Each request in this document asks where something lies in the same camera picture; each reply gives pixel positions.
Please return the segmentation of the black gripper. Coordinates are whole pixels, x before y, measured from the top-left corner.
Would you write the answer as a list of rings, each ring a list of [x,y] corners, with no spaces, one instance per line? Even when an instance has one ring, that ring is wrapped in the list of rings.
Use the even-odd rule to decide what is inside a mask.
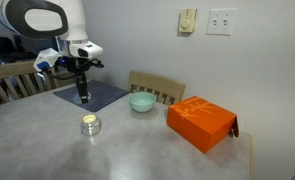
[[[83,74],[90,69],[90,61],[86,58],[65,57],[65,65],[68,72],[78,75],[76,77],[76,87],[80,96],[87,96],[87,80]]]

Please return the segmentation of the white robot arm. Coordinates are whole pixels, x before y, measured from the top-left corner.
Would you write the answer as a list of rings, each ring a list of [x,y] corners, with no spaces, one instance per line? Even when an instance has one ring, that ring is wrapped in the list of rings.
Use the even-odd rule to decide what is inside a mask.
[[[34,69],[48,72],[57,60],[64,60],[76,77],[79,99],[89,101],[85,71],[103,49],[88,40],[81,0],[0,0],[0,23],[29,39],[58,37],[65,49],[42,50]]]

